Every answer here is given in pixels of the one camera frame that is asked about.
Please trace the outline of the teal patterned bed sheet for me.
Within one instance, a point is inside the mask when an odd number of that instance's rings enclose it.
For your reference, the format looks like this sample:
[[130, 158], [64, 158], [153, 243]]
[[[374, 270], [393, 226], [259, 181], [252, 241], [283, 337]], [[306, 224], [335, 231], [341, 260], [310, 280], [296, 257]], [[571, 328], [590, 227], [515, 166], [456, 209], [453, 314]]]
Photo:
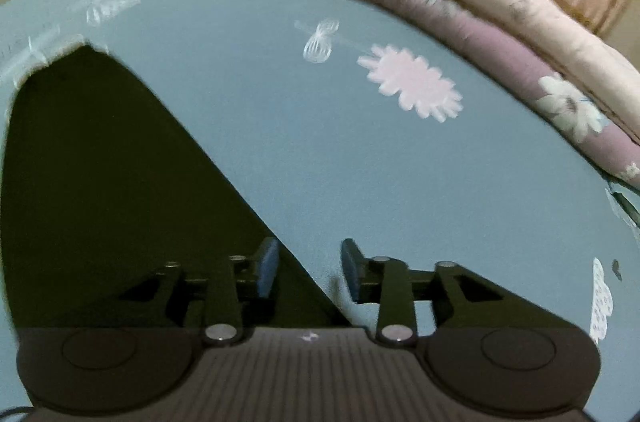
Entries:
[[73, 42], [118, 60], [334, 302], [338, 247], [453, 260], [588, 327], [613, 298], [587, 405], [639, 408], [639, 235], [620, 187], [501, 86], [356, 0], [12, 0], [1, 117], [24, 69]]

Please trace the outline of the black drawstring pants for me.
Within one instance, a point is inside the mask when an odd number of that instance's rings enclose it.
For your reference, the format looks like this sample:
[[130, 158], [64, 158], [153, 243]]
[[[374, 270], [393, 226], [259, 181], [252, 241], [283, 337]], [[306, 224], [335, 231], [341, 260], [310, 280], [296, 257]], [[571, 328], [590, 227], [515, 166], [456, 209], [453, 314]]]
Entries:
[[4, 145], [1, 251], [18, 332], [204, 326], [165, 265], [210, 283], [269, 228], [149, 88], [79, 46], [17, 91]]

